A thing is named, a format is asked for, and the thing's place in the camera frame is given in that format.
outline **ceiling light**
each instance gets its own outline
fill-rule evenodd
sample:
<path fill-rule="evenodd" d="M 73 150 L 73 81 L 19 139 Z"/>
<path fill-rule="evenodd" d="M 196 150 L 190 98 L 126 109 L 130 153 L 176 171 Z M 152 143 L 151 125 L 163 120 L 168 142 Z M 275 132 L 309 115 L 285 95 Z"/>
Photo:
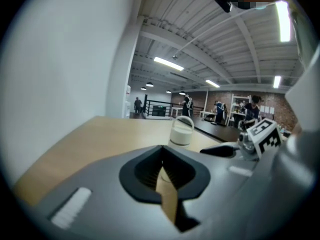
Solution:
<path fill-rule="evenodd" d="M 164 64 L 164 65 L 167 65 L 167 66 L 169 66 L 169 67 L 171 67 L 171 68 L 174 68 L 174 69 L 176 69 L 176 70 L 180 70 L 180 71 L 181 71 L 181 70 L 184 69 L 182 66 L 179 66 L 179 65 L 177 65 L 177 64 L 174 64 L 174 63 L 172 63 L 172 62 L 170 62 L 170 61 L 167 61 L 167 60 L 165 60 L 165 59 L 163 59 L 163 58 L 155 57 L 155 58 L 154 58 L 154 61 L 155 61 L 155 62 L 162 63 L 162 64 Z"/>
<path fill-rule="evenodd" d="M 220 86 L 217 85 L 216 83 L 212 82 L 211 80 L 205 80 L 208 84 L 213 85 L 214 87 L 219 88 Z"/>
<path fill-rule="evenodd" d="M 278 10 L 279 24 L 280 24 L 280 41 L 290 41 L 290 18 L 288 11 L 288 3 L 279 1 L 275 3 Z"/>
<path fill-rule="evenodd" d="M 276 75 L 274 77 L 273 88 L 278 88 L 279 87 L 280 80 L 281 80 L 281 76 L 280 75 Z"/>

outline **black hair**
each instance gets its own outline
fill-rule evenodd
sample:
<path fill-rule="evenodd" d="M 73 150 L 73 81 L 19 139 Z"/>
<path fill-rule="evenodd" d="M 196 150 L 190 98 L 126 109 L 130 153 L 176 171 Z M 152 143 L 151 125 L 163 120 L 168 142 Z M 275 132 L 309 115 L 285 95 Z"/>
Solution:
<path fill-rule="evenodd" d="M 261 101 L 261 97 L 259 96 L 256 96 L 256 95 L 253 95 L 252 96 L 252 99 L 251 99 L 254 103 L 259 103 L 259 101 Z"/>

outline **shelf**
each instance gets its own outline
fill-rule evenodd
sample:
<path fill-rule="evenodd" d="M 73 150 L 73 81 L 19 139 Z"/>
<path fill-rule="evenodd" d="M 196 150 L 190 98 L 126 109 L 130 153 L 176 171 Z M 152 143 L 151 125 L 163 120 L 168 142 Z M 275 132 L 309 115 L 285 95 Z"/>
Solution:
<path fill-rule="evenodd" d="M 236 113 L 236 112 L 231 112 L 231 114 L 236 114 L 236 115 L 240 115 L 240 116 L 245 116 L 246 114 L 243 113 Z"/>
<path fill-rule="evenodd" d="M 246 99 L 250 100 L 250 97 L 240 97 L 240 96 L 233 96 L 234 99 Z"/>

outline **black table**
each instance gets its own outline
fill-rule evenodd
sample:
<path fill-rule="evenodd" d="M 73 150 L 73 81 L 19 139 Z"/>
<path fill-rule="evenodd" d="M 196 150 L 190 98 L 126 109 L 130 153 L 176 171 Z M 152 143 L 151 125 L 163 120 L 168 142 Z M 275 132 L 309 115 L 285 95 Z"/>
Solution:
<path fill-rule="evenodd" d="M 187 120 L 179 120 L 190 126 L 190 123 Z M 231 126 L 214 125 L 208 121 L 202 120 L 200 117 L 193 117 L 192 121 L 195 129 L 221 142 L 236 142 L 239 134 L 241 133 L 241 130 L 237 128 Z"/>

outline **white column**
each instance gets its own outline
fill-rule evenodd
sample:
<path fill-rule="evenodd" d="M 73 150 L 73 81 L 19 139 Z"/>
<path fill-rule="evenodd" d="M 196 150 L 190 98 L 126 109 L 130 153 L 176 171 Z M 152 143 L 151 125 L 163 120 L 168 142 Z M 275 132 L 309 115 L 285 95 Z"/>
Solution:
<path fill-rule="evenodd" d="M 203 111 L 206 111 L 206 108 L 207 108 L 208 92 L 209 92 L 209 88 L 206 89 L 206 96 L 205 96 L 205 102 L 204 102 L 204 109 L 203 109 Z"/>
<path fill-rule="evenodd" d="M 129 24 L 117 48 L 106 94 L 105 115 L 124 118 L 125 100 L 129 73 L 135 48 L 144 18 L 140 16 L 135 24 Z"/>

